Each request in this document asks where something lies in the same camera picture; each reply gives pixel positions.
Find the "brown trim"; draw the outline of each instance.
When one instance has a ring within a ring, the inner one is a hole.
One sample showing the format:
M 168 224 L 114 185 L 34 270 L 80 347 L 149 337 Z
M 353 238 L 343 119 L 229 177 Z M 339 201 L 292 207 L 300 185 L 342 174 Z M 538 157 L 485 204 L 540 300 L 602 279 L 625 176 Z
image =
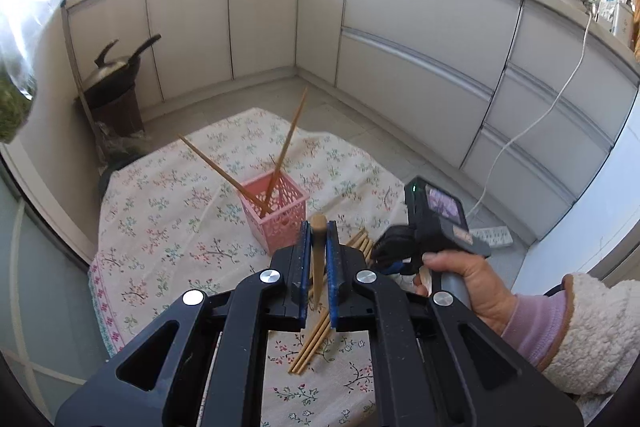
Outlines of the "brown trim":
M 562 344 L 562 341 L 564 341 L 566 332 L 569 330 L 569 323 L 574 316 L 574 276 L 565 275 L 564 279 L 562 279 L 562 285 L 564 286 L 564 291 L 566 291 L 566 309 L 564 310 L 562 325 L 560 326 L 560 331 L 558 332 L 556 339 L 554 340 L 553 344 L 551 344 L 551 347 L 546 353 L 545 358 L 540 360 L 540 363 L 538 364 L 538 370 L 541 372 L 549 366 L 551 361 L 558 354 L 560 344 Z

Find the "tile floor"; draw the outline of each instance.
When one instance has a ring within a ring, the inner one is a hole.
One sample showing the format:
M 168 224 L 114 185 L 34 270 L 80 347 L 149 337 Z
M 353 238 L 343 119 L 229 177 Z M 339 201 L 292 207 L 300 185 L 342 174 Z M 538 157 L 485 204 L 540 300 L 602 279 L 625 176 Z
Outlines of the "tile floor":
M 368 152 L 403 182 L 417 175 L 423 176 L 459 197 L 466 210 L 476 203 L 470 194 L 425 158 L 359 112 L 297 77 L 202 100 L 147 122 L 146 132 L 153 148 L 158 149 L 174 141 L 177 134 L 189 134 L 252 107 L 263 108 L 290 121 L 305 87 L 309 88 L 309 94 L 299 121 L 302 129 L 330 132 L 347 140 Z M 498 225 L 503 225 L 503 222 L 484 207 L 469 222 L 472 229 Z M 509 287 L 513 285 L 527 251 L 522 241 L 513 233 L 512 235 L 513 245 L 496 249 L 490 258 L 490 263 Z

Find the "perforated basket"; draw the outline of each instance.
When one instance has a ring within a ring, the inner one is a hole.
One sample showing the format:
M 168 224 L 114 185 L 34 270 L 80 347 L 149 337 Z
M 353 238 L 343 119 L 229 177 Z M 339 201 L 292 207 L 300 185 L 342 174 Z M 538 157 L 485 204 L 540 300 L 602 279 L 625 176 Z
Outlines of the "perforated basket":
M 242 186 L 260 201 L 264 201 L 265 192 L 271 180 L 273 170 L 244 182 Z M 272 255 L 278 248 L 290 247 L 298 240 L 300 222 L 306 219 L 306 200 L 308 192 L 298 187 L 290 176 L 280 172 L 270 207 L 273 211 L 260 219 L 260 208 L 238 194 L 242 201 L 244 214 L 249 228 L 262 247 Z

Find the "person's arm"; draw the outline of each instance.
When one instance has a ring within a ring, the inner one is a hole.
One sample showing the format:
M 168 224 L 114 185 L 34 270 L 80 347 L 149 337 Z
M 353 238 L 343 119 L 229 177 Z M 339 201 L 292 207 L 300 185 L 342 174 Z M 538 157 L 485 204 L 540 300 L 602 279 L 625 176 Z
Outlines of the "person's arm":
M 551 298 L 514 296 L 478 256 L 447 251 L 424 264 L 462 275 L 476 314 L 565 393 L 613 393 L 638 357 L 640 282 L 608 289 L 574 274 Z

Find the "hand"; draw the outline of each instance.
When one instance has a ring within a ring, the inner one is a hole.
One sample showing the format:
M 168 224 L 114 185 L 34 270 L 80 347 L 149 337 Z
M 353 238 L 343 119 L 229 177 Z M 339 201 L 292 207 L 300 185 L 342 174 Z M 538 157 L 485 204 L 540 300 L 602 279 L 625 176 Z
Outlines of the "hand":
M 502 334 L 516 309 L 518 298 L 506 288 L 486 259 L 479 255 L 446 250 L 437 254 L 426 253 L 422 261 L 430 270 L 462 275 L 473 311 L 498 335 Z M 418 286 L 417 293 L 427 296 L 427 288 L 420 283 L 419 275 L 414 278 L 414 284 Z

